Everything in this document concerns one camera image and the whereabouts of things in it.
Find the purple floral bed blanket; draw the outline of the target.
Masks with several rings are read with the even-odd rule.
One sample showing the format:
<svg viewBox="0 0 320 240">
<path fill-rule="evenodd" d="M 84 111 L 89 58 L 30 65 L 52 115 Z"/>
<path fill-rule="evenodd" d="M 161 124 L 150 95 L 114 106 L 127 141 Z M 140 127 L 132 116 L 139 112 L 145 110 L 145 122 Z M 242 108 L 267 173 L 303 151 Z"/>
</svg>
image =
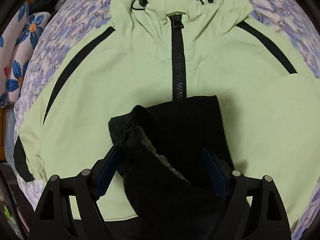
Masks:
<svg viewBox="0 0 320 240">
<path fill-rule="evenodd" d="M 319 75 L 319 18 L 304 0 L 249 0 L 252 18 L 290 39 Z M 71 48 L 110 19 L 111 0 L 68 0 L 48 23 L 31 57 L 15 111 L 15 131 Z"/>
</svg>

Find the dark clothes pile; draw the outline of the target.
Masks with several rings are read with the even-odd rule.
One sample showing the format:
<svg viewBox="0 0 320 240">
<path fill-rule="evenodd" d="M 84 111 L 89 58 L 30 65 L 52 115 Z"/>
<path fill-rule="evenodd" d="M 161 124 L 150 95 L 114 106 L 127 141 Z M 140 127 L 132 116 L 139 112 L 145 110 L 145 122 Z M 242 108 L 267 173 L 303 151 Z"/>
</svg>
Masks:
<svg viewBox="0 0 320 240">
<path fill-rule="evenodd" d="M 48 12 L 52 14 L 55 11 L 55 6 L 58 0 L 35 0 L 29 4 L 29 14 L 35 14 L 38 12 Z"/>
</svg>

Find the white blue flower folded quilt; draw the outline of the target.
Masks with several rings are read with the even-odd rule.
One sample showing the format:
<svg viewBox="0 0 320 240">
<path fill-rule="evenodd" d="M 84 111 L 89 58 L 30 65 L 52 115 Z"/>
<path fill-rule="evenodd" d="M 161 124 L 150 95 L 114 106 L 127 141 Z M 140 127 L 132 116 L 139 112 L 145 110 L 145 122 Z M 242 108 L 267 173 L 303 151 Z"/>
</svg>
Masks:
<svg viewBox="0 0 320 240">
<path fill-rule="evenodd" d="M 28 64 L 39 42 L 50 13 L 29 12 L 25 2 L 11 19 L 1 36 L 1 107 L 15 103 L 27 72 Z"/>
</svg>

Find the light blue bed sheet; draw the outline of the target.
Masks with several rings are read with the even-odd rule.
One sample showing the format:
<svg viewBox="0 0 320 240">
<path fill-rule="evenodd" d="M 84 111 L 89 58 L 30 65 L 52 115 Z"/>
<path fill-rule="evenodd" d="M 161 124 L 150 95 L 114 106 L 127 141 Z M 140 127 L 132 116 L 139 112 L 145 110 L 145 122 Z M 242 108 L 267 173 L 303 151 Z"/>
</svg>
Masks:
<svg viewBox="0 0 320 240">
<path fill-rule="evenodd" d="M 7 163 L 14 165 L 14 131 L 15 131 L 16 118 L 14 113 L 14 106 L 9 106 L 7 112 L 7 124 L 5 128 L 5 142 L 4 152 Z"/>
</svg>

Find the green and black hooded jacket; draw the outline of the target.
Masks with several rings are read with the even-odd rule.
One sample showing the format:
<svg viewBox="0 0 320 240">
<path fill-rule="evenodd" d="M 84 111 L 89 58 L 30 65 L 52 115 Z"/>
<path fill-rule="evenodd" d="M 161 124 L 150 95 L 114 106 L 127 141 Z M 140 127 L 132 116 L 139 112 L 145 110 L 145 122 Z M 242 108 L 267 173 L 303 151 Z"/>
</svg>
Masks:
<svg viewBox="0 0 320 240">
<path fill-rule="evenodd" d="M 292 239 L 308 230 L 319 181 L 319 79 L 249 0 L 111 0 L 110 20 L 65 56 L 17 132 L 15 168 L 31 182 L 71 177 L 112 147 L 108 122 L 135 106 L 171 110 L 170 133 L 195 146 L 191 120 L 214 116 L 234 167 L 270 175 Z"/>
</svg>

